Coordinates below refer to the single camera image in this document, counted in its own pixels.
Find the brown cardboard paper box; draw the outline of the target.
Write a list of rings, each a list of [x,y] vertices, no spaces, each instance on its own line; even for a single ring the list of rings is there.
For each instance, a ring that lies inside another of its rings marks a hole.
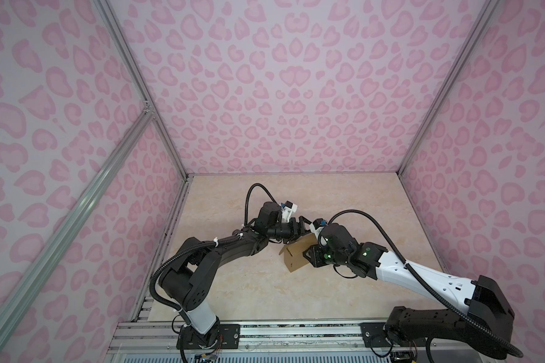
[[[317,240],[315,235],[309,233],[304,237],[300,237],[298,240],[283,246],[279,255],[282,257],[286,269],[292,273],[309,264],[308,260],[304,257],[304,252],[316,244]]]

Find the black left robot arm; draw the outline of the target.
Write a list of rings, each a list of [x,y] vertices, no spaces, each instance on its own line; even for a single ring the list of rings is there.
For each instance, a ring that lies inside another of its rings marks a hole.
[[[270,243],[290,244],[310,234],[311,221],[295,217],[289,202],[263,204],[252,220],[229,237],[198,240],[190,237],[175,255],[151,275],[148,290],[158,303],[180,313],[196,334],[210,335],[219,319],[206,302],[218,269],[240,258],[251,257]]]

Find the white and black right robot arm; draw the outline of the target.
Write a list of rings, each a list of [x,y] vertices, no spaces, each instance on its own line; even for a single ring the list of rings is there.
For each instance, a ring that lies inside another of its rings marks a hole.
[[[359,278],[396,284],[443,306],[430,310],[393,308],[383,328],[392,343],[422,338],[455,340],[498,360],[523,356],[511,342],[514,310],[492,278],[460,278],[404,260],[392,248],[361,244],[343,225],[323,219],[311,223],[310,231],[317,242],[303,255],[314,267],[345,266]]]

